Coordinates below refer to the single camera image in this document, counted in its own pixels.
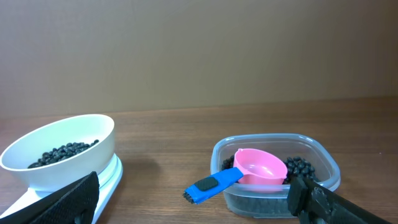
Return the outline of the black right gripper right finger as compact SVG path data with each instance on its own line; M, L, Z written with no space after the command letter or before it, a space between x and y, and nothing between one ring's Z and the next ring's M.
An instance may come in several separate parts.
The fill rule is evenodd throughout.
M300 223L318 220L328 224L388 223L307 178L296 177L290 183L287 205Z

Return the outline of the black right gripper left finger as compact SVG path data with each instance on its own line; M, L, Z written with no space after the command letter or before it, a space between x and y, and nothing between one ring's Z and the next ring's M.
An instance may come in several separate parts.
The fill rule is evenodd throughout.
M99 200L95 171L37 202L1 218L1 224L91 224Z

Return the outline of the pink scoop with blue handle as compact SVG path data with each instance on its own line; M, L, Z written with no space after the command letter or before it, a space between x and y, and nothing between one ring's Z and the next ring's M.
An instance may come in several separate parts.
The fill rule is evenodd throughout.
M234 154L232 168L196 181L182 196L199 204L224 191L234 183L281 185L287 178L286 165L276 156L259 149L240 148Z

